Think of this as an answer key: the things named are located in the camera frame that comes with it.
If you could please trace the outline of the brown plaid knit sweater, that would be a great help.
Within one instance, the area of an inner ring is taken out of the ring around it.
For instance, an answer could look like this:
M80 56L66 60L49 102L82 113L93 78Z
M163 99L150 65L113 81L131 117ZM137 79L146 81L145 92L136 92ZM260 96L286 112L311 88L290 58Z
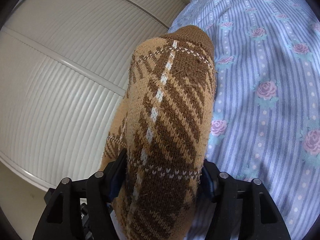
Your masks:
M183 239L210 134L216 90L213 44L194 25L141 43L116 110L101 166L127 150L112 206L126 239Z

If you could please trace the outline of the cream louvered wardrobe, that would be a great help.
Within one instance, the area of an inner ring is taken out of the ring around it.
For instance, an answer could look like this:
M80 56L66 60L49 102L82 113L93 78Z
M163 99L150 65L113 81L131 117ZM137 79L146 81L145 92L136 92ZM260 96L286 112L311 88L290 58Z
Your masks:
M100 166L131 55L190 0L18 0L1 28L1 162L42 190Z

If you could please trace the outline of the blue floral striped duvet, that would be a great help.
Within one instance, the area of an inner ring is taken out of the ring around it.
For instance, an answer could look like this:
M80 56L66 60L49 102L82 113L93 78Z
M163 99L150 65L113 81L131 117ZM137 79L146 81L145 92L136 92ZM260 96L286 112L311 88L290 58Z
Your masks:
M260 179L290 237L303 239L319 216L317 16L305 0L191 0L167 34L188 25L214 47L204 161L238 180ZM200 187L183 239L204 239L213 217Z

